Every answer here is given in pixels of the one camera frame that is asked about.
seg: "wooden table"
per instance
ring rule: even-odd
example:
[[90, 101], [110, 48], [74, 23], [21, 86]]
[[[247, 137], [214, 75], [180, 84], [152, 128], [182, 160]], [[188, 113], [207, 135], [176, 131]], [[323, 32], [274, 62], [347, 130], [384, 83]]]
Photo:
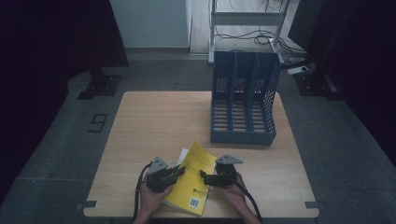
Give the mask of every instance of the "wooden table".
[[[125, 92], [84, 208], [88, 217], [132, 217], [134, 188], [143, 167], [156, 156], [173, 167], [182, 148], [197, 141], [215, 156], [229, 154], [244, 161], [236, 170], [244, 177], [263, 217], [317, 217], [306, 208], [315, 197], [279, 95], [273, 116], [276, 138], [266, 146], [211, 144], [210, 91]], [[163, 205], [155, 217], [195, 217]], [[210, 189], [202, 217], [239, 217]]]

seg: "white wall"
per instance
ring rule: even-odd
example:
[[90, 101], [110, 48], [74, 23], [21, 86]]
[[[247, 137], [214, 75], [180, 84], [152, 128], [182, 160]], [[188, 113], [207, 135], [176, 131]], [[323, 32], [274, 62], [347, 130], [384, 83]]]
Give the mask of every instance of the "white wall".
[[110, 0], [125, 48], [188, 48], [190, 0]]

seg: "barcode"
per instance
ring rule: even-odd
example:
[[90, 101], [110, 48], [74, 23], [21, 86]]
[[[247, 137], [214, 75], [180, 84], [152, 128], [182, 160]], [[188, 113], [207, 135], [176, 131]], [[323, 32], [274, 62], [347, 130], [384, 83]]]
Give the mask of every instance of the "barcode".
[[201, 201], [196, 199], [196, 198], [191, 198], [190, 199], [190, 206], [193, 207], [193, 208], [199, 208], [199, 203], [200, 202]]

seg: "book cover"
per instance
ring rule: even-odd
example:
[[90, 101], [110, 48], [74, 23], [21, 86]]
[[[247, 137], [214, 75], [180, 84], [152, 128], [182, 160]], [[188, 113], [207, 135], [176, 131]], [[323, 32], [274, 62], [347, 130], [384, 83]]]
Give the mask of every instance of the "book cover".
[[[186, 152], [187, 150], [183, 150], [180, 158]], [[209, 190], [209, 186], [205, 185], [200, 176], [200, 170], [213, 174], [216, 158], [194, 142], [180, 164], [180, 167], [186, 167], [184, 175], [177, 179], [172, 192], [164, 198], [163, 202], [200, 216], [204, 212]]]

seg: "human hand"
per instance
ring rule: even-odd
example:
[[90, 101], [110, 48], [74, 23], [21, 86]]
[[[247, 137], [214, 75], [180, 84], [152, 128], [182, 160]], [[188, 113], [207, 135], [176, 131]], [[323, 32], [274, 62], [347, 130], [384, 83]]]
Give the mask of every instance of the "human hand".
[[[239, 183], [242, 187], [245, 187], [245, 184], [242, 180], [242, 176], [238, 173], [236, 182]], [[228, 187], [213, 187], [217, 191], [219, 191], [225, 199], [238, 211], [238, 207], [246, 204], [246, 196], [245, 193], [238, 188], [235, 184], [232, 184]]]
[[[236, 182], [246, 189], [242, 176], [237, 173]], [[253, 214], [248, 207], [245, 193], [238, 188], [235, 184], [228, 186], [226, 188], [213, 187], [219, 191], [225, 199], [233, 206], [233, 208], [241, 216], [242, 220], [246, 224], [261, 224], [259, 219], [255, 214]]]
[[153, 192], [146, 185], [147, 176], [140, 183], [140, 210], [134, 224], [148, 223], [155, 211], [160, 207], [163, 198], [170, 194], [173, 186], [169, 186], [163, 193]]

